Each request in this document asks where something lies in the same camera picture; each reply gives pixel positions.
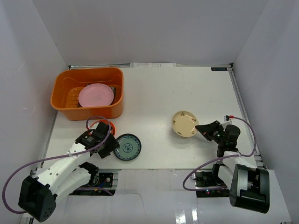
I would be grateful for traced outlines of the blue patterned dark plate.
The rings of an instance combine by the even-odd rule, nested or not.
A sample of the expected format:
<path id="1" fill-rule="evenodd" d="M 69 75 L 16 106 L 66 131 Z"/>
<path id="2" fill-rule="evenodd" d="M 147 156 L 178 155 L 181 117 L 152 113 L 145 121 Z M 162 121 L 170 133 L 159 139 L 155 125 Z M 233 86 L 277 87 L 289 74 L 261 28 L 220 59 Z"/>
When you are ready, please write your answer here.
<path id="1" fill-rule="evenodd" d="M 127 133 L 119 136 L 116 140 L 119 146 L 113 153 L 117 159 L 121 161 L 131 161 L 139 156 L 142 145 L 137 136 Z"/>

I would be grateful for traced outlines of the small beige floral plate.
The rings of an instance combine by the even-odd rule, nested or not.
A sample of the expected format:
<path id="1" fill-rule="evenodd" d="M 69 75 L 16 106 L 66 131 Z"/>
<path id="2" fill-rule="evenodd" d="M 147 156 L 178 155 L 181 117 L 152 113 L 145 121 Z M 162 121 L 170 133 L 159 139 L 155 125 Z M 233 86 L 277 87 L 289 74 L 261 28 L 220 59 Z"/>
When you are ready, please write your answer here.
<path id="1" fill-rule="evenodd" d="M 199 125 L 198 119 L 188 111 L 179 111 L 172 116 L 172 129 L 181 137 L 193 137 L 198 132 L 197 125 Z"/>

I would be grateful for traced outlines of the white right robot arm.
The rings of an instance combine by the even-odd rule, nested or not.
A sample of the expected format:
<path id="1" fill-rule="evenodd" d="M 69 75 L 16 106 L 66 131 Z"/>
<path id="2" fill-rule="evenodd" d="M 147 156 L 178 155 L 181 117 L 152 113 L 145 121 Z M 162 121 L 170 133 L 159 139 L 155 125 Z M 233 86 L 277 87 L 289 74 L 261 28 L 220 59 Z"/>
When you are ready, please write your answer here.
<path id="1" fill-rule="evenodd" d="M 218 145 L 217 157 L 220 160 L 213 165 L 212 183 L 229 189 L 229 201 L 233 207 L 266 214 L 270 208 L 269 172 L 249 163 L 247 157 L 239 152 L 240 128 L 219 121 L 195 128 L 206 140 Z"/>

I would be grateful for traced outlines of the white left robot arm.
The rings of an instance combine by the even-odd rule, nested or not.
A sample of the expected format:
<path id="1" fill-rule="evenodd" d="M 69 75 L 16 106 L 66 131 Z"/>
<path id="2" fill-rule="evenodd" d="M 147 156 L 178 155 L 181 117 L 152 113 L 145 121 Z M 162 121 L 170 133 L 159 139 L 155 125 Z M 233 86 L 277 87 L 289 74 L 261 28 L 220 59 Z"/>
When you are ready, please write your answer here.
<path id="1" fill-rule="evenodd" d="M 119 146 L 110 122 L 100 122 L 76 138 L 67 153 L 35 177 L 21 184 L 18 205 L 39 222 L 47 220 L 57 202 L 80 187 L 100 189 L 100 170 L 88 162 L 93 154 L 102 159 Z"/>

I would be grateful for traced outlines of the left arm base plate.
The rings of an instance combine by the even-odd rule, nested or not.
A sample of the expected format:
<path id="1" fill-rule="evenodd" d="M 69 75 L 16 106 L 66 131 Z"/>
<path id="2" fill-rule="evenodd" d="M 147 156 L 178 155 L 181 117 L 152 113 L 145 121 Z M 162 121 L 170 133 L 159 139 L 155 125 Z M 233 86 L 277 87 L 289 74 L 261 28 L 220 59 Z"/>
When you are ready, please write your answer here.
<path id="1" fill-rule="evenodd" d="M 70 193 L 70 196 L 113 196 L 113 173 L 99 173 L 98 182 L 92 185 L 83 185 L 79 189 Z"/>

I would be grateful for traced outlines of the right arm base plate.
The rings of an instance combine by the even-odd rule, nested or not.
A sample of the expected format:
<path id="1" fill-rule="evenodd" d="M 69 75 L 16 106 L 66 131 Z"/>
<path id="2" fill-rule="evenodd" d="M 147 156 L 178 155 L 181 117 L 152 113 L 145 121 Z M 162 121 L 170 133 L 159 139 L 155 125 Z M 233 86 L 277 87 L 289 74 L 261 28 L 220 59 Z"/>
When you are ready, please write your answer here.
<path id="1" fill-rule="evenodd" d="M 196 188 L 206 188 L 206 187 L 219 187 L 224 186 L 224 182 L 214 179 L 212 171 L 197 171 L 191 175 L 191 179 L 195 181 Z M 229 189 L 216 189 L 216 190 L 204 190 L 196 192 L 197 198 L 220 198 L 220 197 L 229 197 Z"/>

